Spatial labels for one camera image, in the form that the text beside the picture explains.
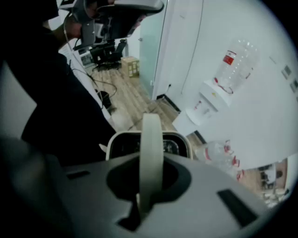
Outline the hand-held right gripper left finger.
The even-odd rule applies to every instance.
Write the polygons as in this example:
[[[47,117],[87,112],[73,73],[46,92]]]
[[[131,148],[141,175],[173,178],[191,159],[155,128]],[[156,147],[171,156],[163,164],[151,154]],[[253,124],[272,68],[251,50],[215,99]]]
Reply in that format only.
[[[62,168],[53,155],[46,157],[51,180],[73,225],[74,238],[142,238],[118,225],[129,215],[131,202],[118,199],[108,188],[108,172],[138,156]]]

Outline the large clear water bottle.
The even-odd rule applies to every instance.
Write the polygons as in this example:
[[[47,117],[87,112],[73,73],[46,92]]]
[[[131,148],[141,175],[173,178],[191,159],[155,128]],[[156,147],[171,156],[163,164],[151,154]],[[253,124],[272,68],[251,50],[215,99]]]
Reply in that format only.
[[[259,59],[259,50],[250,40],[234,39],[215,73],[213,83],[232,95],[251,76]]]

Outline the black waste bin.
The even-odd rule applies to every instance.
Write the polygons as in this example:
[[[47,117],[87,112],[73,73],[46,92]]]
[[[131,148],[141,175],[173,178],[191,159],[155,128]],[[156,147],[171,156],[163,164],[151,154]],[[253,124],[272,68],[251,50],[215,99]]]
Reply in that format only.
[[[109,93],[107,93],[106,91],[99,91],[97,95],[101,99],[102,104],[106,109],[109,109],[112,106]]]

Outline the person's left forearm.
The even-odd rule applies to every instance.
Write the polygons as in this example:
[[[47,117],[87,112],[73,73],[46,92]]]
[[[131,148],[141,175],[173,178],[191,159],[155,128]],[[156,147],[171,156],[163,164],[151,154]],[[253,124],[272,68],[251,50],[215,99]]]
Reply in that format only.
[[[52,31],[56,39],[58,49],[64,47],[70,40],[70,37],[66,31],[66,26],[61,24],[58,28]]]

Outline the person's black clothing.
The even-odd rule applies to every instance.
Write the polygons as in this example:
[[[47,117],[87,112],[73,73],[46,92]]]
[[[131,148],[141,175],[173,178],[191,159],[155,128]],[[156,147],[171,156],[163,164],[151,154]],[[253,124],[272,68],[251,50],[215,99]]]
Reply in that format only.
[[[22,139],[62,166],[103,161],[115,130],[59,53],[56,0],[0,0],[0,59],[37,104]]]

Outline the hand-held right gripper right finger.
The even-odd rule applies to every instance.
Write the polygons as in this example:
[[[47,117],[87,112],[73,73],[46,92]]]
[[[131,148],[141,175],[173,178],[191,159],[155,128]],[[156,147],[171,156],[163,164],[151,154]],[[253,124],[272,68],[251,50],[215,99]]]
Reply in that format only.
[[[139,226],[147,238],[236,237],[267,213],[264,202],[226,173],[196,160],[168,154],[178,172]]]

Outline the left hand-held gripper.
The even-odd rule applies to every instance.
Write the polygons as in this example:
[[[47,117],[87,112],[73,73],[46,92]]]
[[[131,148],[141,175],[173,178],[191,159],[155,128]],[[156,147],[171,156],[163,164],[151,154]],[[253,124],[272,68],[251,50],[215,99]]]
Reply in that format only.
[[[115,0],[113,5],[99,7],[89,0],[75,0],[71,13],[81,24],[81,44],[74,50],[80,50],[95,43],[97,38],[120,39],[133,34],[137,24],[144,18],[160,13],[164,8],[162,0]]]

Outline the frosted glass door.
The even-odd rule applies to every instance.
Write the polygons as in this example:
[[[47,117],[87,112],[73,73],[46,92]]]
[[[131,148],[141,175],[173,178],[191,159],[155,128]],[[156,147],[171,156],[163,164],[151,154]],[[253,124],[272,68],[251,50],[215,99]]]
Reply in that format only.
[[[164,4],[163,10],[146,17],[140,26],[140,82],[150,99],[153,96],[163,24],[168,4],[168,0],[161,1]]]

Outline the cardboard box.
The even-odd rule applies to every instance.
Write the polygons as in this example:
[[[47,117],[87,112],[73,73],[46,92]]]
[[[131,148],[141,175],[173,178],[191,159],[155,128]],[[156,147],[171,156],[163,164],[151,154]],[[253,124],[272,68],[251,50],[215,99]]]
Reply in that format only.
[[[122,72],[125,76],[129,78],[139,77],[139,71],[140,71],[139,59],[132,56],[122,57],[121,66],[122,66]]]

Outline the black office chair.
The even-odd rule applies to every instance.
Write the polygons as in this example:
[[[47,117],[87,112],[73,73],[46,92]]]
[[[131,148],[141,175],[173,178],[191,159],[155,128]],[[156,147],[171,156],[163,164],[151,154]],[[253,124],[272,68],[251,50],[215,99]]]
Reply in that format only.
[[[110,41],[103,45],[98,45],[89,50],[93,63],[96,64],[96,67],[92,69],[92,71],[100,69],[111,69],[116,68],[119,69],[121,65],[121,58],[123,57],[123,50],[127,45],[126,39],[121,39],[115,48],[115,41]]]

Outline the wall thermostat panel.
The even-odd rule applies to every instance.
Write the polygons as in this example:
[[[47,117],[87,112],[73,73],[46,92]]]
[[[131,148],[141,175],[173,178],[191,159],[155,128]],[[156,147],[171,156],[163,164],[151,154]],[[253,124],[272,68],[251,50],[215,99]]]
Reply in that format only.
[[[288,65],[285,65],[284,66],[284,68],[282,69],[281,73],[282,73],[283,77],[286,80],[288,80],[291,77],[291,75],[292,75],[292,71],[291,71],[291,69],[289,68]]]

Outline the white water dispenser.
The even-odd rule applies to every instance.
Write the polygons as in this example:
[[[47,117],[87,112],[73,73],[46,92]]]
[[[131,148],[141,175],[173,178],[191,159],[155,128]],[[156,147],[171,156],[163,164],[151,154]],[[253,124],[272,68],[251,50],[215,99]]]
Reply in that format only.
[[[174,120],[174,128],[183,136],[192,134],[216,113],[227,110],[233,94],[231,87],[223,87],[216,78],[203,82],[196,100],[188,104]]]

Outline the person's left hand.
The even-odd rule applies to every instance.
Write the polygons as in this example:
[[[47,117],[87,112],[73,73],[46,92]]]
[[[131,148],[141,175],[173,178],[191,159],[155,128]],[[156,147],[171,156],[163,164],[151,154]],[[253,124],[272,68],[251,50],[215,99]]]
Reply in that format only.
[[[68,16],[65,19],[65,30],[69,40],[79,39],[81,37],[82,25],[75,19],[74,16]]]

